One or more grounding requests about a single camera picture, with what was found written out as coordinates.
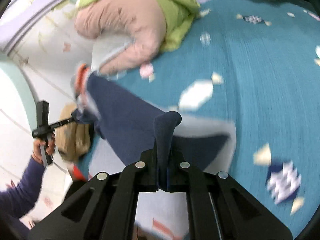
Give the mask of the left forearm navy sleeve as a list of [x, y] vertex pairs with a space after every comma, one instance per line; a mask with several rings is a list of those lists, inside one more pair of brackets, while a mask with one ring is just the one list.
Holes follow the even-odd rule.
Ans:
[[31, 157], [20, 182], [1, 191], [1, 209], [16, 219], [33, 209], [39, 198], [44, 171], [44, 166]]

